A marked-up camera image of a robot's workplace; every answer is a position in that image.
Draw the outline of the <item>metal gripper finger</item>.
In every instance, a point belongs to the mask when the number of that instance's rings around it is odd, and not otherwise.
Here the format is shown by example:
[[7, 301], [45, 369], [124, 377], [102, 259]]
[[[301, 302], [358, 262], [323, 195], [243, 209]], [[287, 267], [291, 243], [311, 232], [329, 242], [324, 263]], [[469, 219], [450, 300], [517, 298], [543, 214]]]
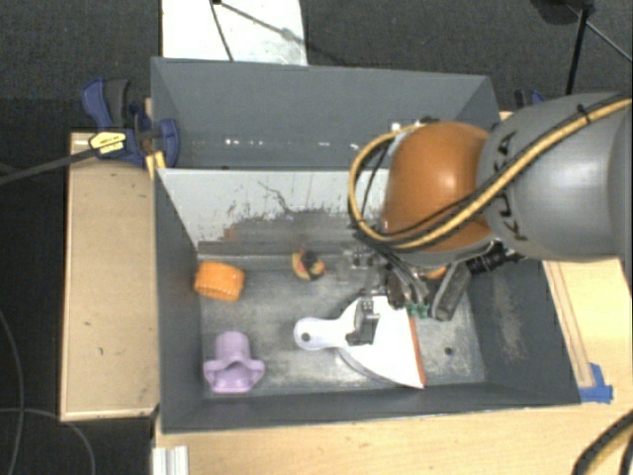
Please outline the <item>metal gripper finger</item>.
[[374, 309], [372, 299], [360, 299], [355, 307], [354, 329], [345, 339], [350, 346], [372, 344], [375, 339], [380, 314]]
[[336, 279], [338, 282], [349, 282], [356, 273], [368, 268], [368, 254], [364, 250], [344, 249], [336, 260]]

